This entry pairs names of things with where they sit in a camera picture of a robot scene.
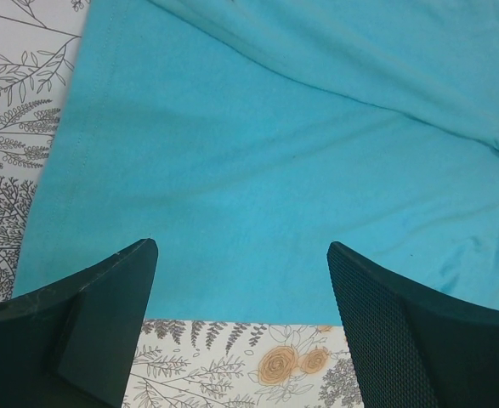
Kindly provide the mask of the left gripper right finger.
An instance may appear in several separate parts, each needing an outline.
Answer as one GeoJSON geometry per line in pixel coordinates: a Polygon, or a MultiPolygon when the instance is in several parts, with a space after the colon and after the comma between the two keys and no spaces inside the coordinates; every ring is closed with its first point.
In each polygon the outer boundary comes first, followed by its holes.
{"type": "Polygon", "coordinates": [[[332,287],[366,407],[499,407],[499,310],[437,292],[340,242],[332,287]]]}

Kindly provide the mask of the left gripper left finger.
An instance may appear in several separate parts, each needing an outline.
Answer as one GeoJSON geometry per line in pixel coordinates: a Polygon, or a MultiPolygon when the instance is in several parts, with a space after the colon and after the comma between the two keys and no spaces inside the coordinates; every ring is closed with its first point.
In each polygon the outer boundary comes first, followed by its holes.
{"type": "Polygon", "coordinates": [[[0,303],[0,407],[119,407],[158,249],[142,239],[0,303]]]}

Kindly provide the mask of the turquoise t shirt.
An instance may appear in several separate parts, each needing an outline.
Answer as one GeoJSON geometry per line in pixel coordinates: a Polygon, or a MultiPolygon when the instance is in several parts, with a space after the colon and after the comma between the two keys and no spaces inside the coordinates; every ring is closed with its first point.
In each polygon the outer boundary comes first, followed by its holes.
{"type": "Polygon", "coordinates": [[[151,318],[339,322],[334,241],[499,309],[499,1],[95,1],[14,294],[133,242],[151,318]]]}

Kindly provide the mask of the floral patterned table cloth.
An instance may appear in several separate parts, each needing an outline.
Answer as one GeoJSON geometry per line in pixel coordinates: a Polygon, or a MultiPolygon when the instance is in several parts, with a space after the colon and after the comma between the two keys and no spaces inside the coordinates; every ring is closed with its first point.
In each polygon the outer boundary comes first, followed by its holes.
{"type": "MultiPolygon", "coordinates": [[[[0,302],[48,159],[90,4],[0,1],[0,302]]],[[[359,407],[337,326],[147,320],[126,407],[359,407]]]]}

